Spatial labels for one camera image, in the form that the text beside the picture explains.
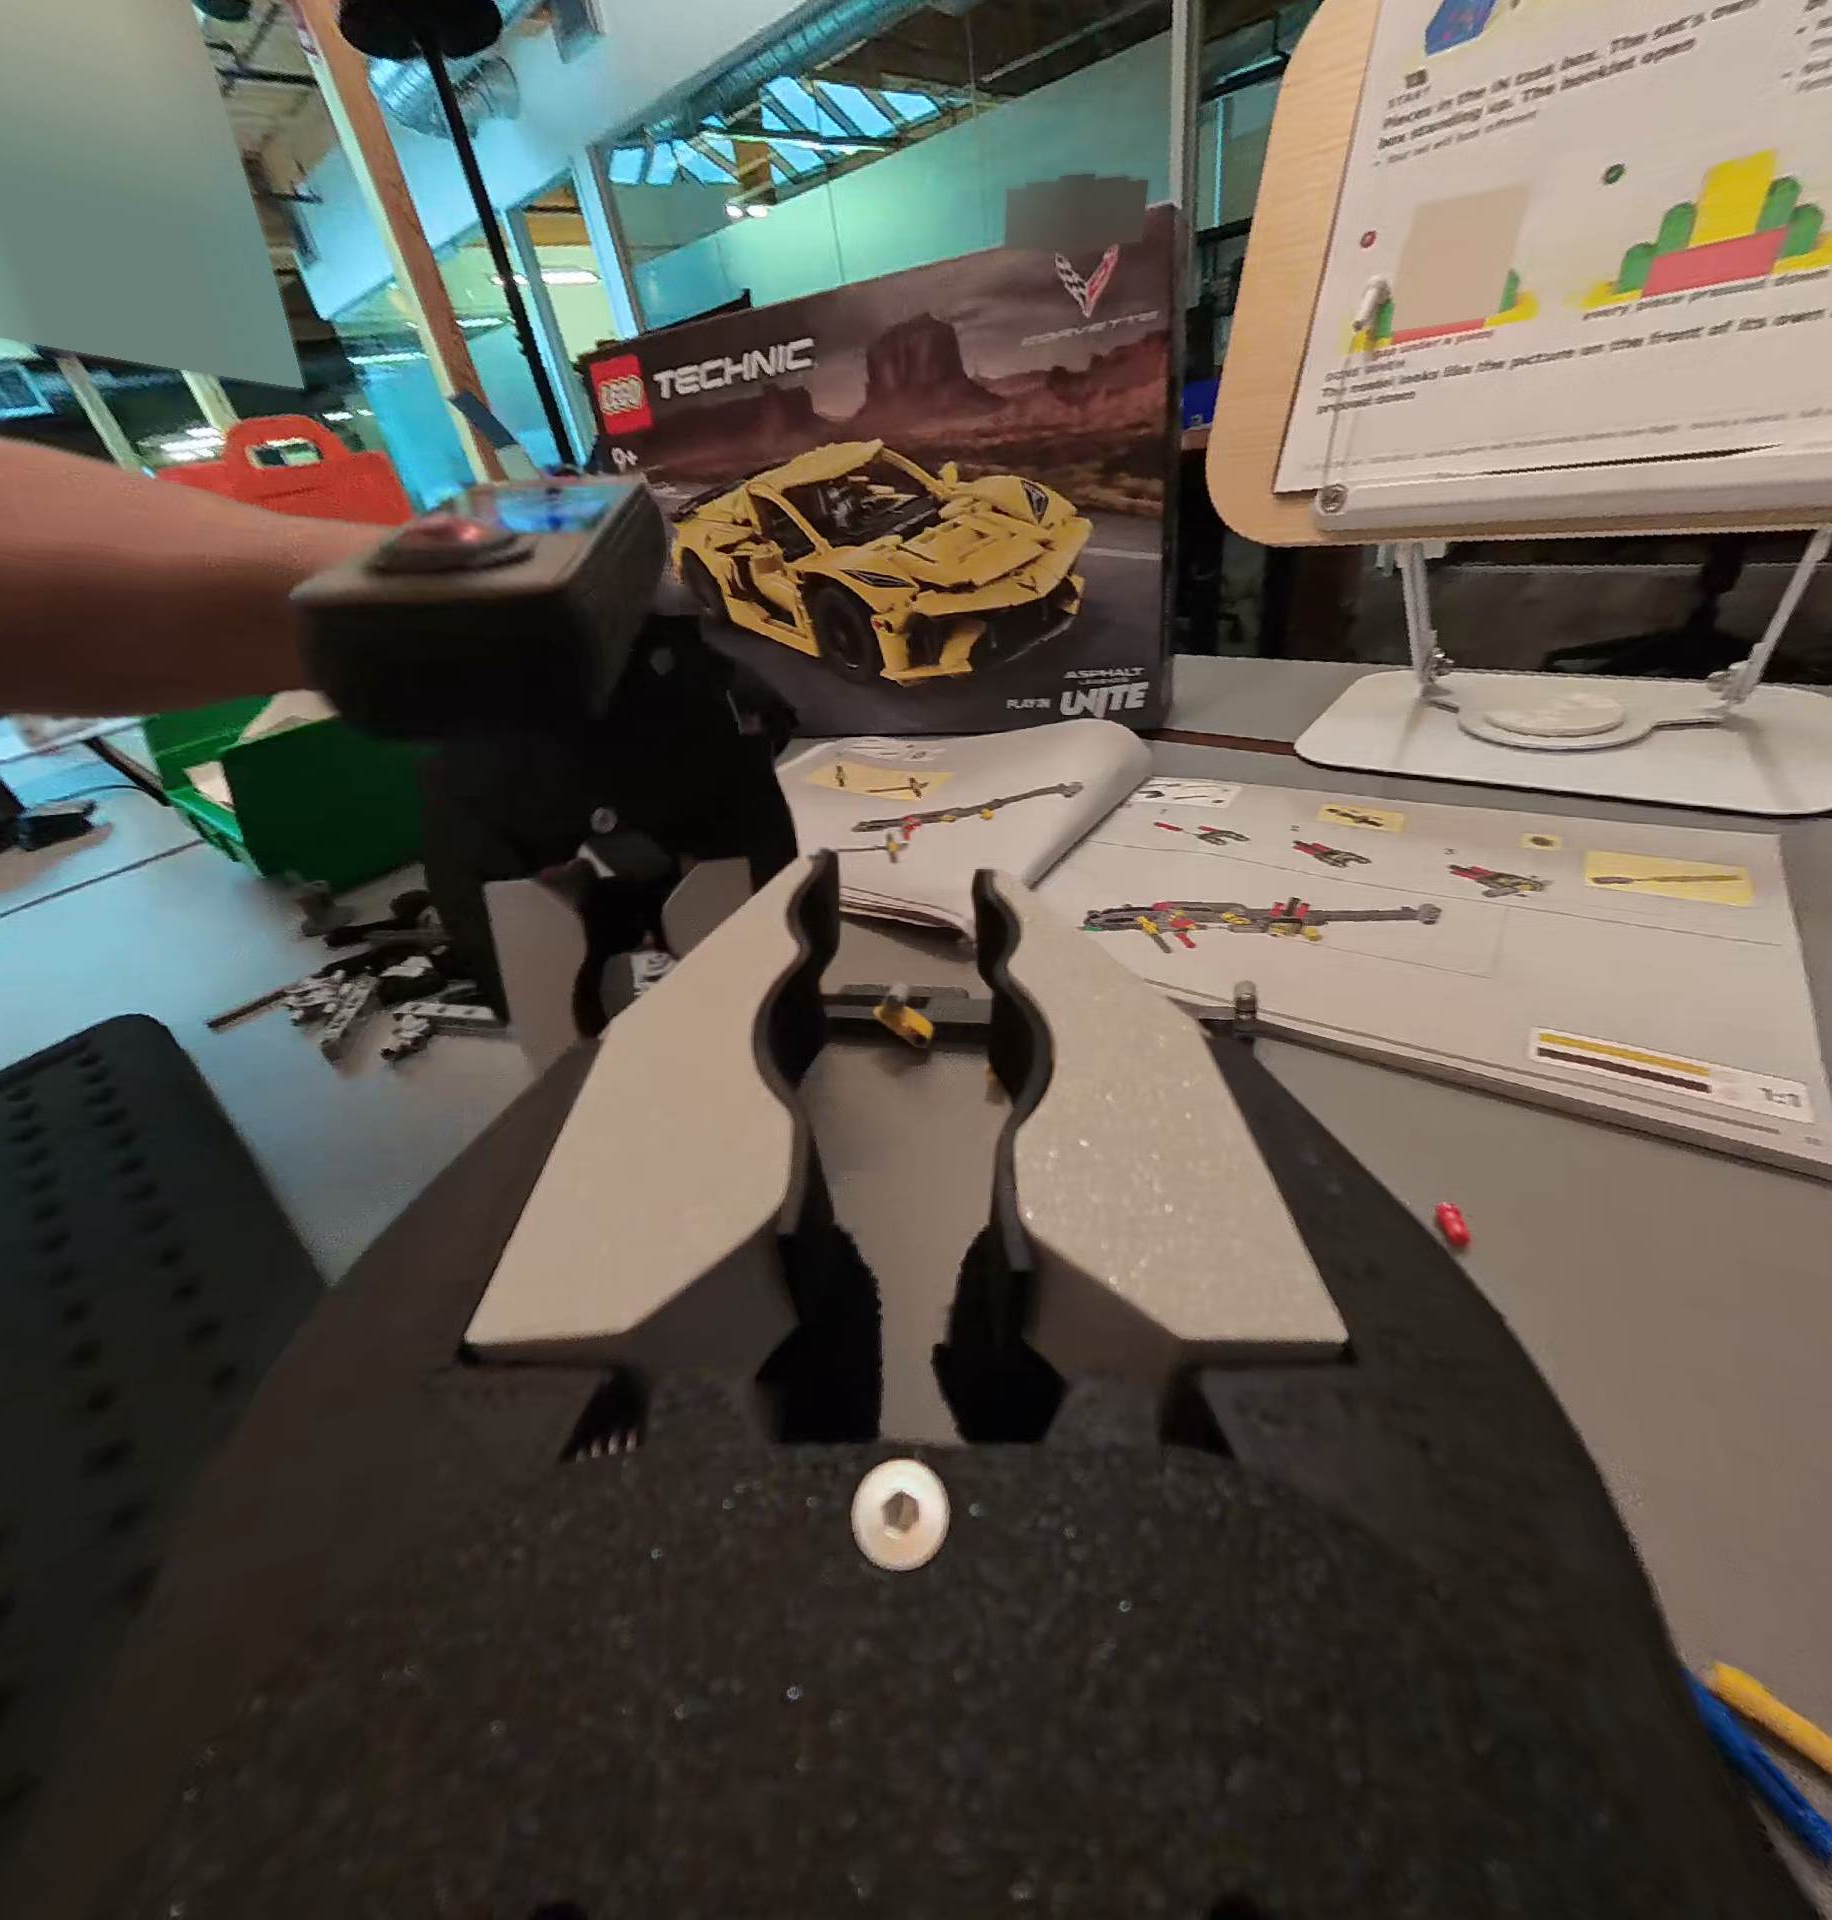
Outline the wooden board document stand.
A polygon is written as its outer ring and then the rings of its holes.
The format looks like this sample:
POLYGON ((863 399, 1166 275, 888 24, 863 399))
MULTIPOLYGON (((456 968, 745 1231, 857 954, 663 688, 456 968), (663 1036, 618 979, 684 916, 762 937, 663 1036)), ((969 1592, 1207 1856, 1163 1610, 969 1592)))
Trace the wooden board document stand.
POLYGON ((1332 773, 1480 779, 1740 816, 1832 813, 1832 693, 1760 686, 1832 549, 1832 444, 1755 444, 1508 473, 1394 473, 1277 487, 1380 6, 1319 6, 1289 55, 1232 337, 1207 431, 1217 517, 1273 549, 1388 545, 1412 672, 1349 686, 1301 754, 1332 773), (1456 667, 1432 616, 1432 539, 1808 536, 1740 656, 1635 677, 1456 667))

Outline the pile of dark grey beams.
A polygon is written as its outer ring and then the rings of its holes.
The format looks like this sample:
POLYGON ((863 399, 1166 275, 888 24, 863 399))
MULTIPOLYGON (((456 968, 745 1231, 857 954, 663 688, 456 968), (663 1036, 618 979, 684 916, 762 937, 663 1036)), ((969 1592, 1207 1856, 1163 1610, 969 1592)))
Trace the pile of dark grey beams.
POLYGON ((367 1035, 382 1035, 379 1057, 386 1069, 428 1052, 436 1036, 507 1036, 507 1017, 479 986, 428 887, 393 891, 379 910, 363 910, 318 880, 297 891, 297 906, 303 944, 318 944, 329 958, 272 993, 214 1015, 206 1035, 283 1015, 331 1069, 367 1035))

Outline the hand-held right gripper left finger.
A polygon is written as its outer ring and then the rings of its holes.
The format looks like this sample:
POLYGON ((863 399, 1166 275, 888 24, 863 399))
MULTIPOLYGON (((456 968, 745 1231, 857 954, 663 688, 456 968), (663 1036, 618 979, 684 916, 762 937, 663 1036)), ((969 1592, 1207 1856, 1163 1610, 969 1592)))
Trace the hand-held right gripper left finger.
POLYGON ((838 944, 838 855, 795 855, 604 1026, 462 1328, 472 1358, 717 1377, 791 1444, 883 1438, 883 1286, 807 1113, 838 944))

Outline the black tripod pole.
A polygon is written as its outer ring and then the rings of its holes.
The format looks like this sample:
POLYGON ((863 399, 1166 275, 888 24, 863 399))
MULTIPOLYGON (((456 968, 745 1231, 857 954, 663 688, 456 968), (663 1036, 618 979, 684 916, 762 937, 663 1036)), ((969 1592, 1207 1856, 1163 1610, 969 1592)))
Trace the black tripod pole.
POLYGON ((579 455, 568 438, 568 417, 564 417, 558 392, 549 383, 549 363, 546 363, 546 345, 537 345, 537 330, 531 315, 531 297, 518 290, 518 268, 507 253, 506 209, 495 204, 490 179, 479 173, 472 127, 468 127, 456 74, 452 74, 456 61, 485 66, 518 13, 526 13, 526 6, 497 6, 497 0, 341 0, 335 31, 367 61, 424 66, 428 95, 436 102, 445 131, 452 139, 452 158, 456 158, 456 173, 462 173, 462 188, 468 188, 468 200, 472 200, 472 218, 485 230, 485 248, 495 258, 495 275, 497 275, 506 302, 507 302, 526 369, 535 379, 535 392, 537 392, 537 406, 549 422, 549 444, 552 444, 549 466, 574 473, 579 455))

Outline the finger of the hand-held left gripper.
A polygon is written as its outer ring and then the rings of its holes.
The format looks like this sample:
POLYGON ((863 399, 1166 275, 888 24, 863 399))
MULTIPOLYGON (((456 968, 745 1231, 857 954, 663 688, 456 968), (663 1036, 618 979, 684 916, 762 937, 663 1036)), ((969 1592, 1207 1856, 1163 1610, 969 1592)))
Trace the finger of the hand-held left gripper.
POLYGON ((724 927, 753 898, 745 855, 688 861, 662 906, 662 944, 669 958, 688 958, 717 927, 724 927))
POLYGON ((531 1069, 552 1069, 604 1026, 583 898, 564 875, 497 875, 485 880, 485 906, 507 1035, 531 1069))

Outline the long grey lego beam assembly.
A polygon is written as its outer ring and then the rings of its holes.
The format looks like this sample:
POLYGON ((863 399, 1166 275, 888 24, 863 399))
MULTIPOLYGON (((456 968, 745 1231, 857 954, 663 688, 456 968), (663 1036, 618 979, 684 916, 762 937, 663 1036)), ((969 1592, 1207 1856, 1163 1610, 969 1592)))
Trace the long grey lego beam assembly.
MULTIPOLYGON (((822 986, 822 1008, 843 1026, 883 1026, 903 1036, 904 1048, 969 1044, 969 1036, 986 1036, 992 1026, 992 993, 969 993, 969 986, 845 983, 845 986, 822 986)), ((1190 1003, 1180 1008, 1200 1026, 1225 1036, 1289 1044, 1289 1022, 1266 1017, 1252 995, 1239 995, 1232 1008, 1190 1008, 1190 1003)))

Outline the printed instruction sheet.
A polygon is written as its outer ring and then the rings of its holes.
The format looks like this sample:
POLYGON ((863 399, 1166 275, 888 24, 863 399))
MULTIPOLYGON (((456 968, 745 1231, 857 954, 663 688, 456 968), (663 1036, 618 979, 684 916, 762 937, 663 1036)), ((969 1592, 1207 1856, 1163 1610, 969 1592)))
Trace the printed instruction sheet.
POLYGON ((1380 6, 1277 487, 1832 444, 1832 0, 1380 6))

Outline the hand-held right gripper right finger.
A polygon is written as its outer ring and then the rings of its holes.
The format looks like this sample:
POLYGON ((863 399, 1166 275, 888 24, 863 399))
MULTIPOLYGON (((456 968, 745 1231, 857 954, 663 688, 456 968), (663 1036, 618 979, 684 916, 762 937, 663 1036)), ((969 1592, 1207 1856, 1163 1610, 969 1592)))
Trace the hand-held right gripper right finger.
POLYGON ((938 1384, 969 1444, 1034 1444, 1081 1384, 1153 1410, 1203 1370, 1344 1358, 1349 1328, 1193 1015, 979 869, 1005 1100, 938 1384))

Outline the pile of small lego pins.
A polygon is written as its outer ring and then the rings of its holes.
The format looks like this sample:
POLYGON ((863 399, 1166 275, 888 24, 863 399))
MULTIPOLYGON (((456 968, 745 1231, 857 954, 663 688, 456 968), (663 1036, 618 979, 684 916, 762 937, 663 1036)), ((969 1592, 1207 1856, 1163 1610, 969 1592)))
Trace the pile of small lego pins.
POLYGON ((1832 1813, 1821 1813, 1778 1758, 1782 1748, 1832 1783, 1832 1732, 1733 1662, 1713 1662, 1705 1671, 1683 1669, 1683 1678, 1722 1764, 1808 1861, 1832 1863, 1832 1813))

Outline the lego box yellow car picture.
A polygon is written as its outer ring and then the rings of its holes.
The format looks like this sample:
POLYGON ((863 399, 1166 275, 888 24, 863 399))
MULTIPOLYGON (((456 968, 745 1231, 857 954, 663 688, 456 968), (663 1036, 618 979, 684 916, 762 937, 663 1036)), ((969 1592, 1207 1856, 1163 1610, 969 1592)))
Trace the lego box yellow car picture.
POLYGON ((596 345, 588 473, 799 734, 1157 731, 1180 204, 596 345))

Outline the orange felt bag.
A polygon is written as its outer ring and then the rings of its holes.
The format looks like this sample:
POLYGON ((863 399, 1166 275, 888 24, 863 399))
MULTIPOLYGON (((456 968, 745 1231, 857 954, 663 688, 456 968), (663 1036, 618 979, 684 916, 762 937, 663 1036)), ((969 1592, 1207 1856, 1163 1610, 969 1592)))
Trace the orange felt bag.
POLYGON ((348 446, 329 422, 297 415, 242 417, 217 460, 169 461, 157 479, 331 526, 386 527, 418 514, 382 446, 348 446))

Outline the green plastic bin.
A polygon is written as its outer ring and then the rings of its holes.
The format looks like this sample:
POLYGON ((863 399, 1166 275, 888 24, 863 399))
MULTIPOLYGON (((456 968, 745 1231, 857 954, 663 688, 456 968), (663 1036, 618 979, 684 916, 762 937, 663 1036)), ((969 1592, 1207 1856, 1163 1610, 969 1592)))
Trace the green plastic bin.
POLYGON ((238 868, 267 880, 363 887, 424 855, 424 751, 373 739, 341 714, 229 754, 234 800, 185 787, 272 693, 160 711, 139 720, 160 797, 238 868))

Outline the open lego instruction booklet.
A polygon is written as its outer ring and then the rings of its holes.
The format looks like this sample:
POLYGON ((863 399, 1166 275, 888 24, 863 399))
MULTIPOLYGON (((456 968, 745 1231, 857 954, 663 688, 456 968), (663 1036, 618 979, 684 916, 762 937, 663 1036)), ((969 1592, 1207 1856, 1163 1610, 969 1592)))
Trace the open lego instruction booklet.
POLYGON ((1832 1181, 1778 834, 1163 775, 1062 720, 784 754, 857 916, 974 930, 983 868, 1200 1015, 1832 1181))

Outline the white paper bag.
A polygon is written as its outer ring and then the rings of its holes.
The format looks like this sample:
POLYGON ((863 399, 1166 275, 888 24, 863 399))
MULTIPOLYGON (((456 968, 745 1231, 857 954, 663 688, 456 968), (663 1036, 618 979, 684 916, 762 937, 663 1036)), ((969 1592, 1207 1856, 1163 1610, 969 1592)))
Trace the white paper bag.
POLYGON ((238 813, 234 800, 234 773, 229 773, 229 754, 242 754, 262 739, 277 739, 287 731, 307 731, 307 727, 320 727, 331 720, 335 711, 318 693, 318 688, 283 688, 272 693, 242 731, 234 744, 221 744, 214 760, 190 760, 185 764, 185 787, 214 800, 214 808, 229 808, 238 813))

